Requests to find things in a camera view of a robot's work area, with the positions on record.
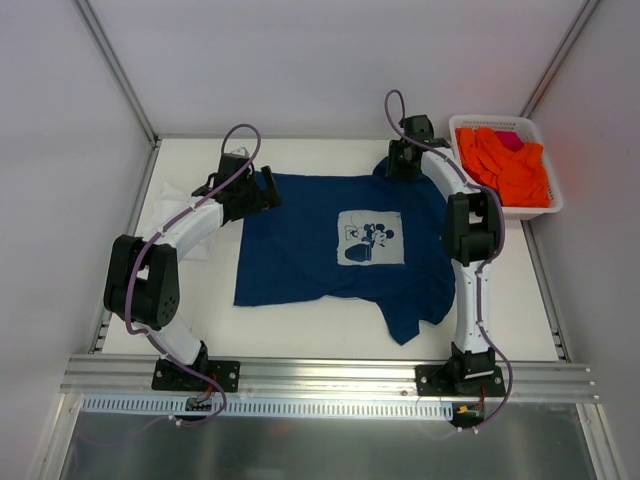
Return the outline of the blue printed t-shirt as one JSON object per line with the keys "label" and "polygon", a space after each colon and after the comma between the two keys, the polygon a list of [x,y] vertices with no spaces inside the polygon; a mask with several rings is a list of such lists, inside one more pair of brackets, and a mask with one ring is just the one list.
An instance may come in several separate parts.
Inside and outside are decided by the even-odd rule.
{"label": "blue printed t-shirt", "polygon": [[274,177],[283,203],[243,222],[234,303],[258,307],[323,297],[377,305],[404,345],[440,324],[455,297],[440,243],[446,200],[425,175]]}

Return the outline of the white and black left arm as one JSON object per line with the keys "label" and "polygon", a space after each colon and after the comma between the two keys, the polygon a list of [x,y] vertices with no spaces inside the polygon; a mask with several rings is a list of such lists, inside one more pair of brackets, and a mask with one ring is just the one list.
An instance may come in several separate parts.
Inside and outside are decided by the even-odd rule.
{"label": "white and black left arm", "polygon": [[188,390],[208,381],[208,351],[178,318],[179,264],[202,240],[229,222],[282,204],[270,167],[255,170],[251,156],[221,155],[186,203],[146,237],[123,234],[113,243],[104,290],[106,310],[131,335],[144,336],[175,366],[174,378]]}

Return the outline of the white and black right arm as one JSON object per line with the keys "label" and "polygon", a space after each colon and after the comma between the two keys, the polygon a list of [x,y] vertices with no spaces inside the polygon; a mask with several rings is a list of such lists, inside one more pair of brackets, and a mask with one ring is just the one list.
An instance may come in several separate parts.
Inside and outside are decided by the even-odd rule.
{"label": "white and black right arm", "polygon": [[447,200],[440,239],[455,272],[457,322],[451,356],[425,382],[442,392],[470,395],[481,385],[491,386],[496,371],[487,290],[491,263],[504,244],[500,202],[444,152],[427,116],[404,116],[390,124],[400,138],[389,144],[388,175],[414,180],[422,172]]}

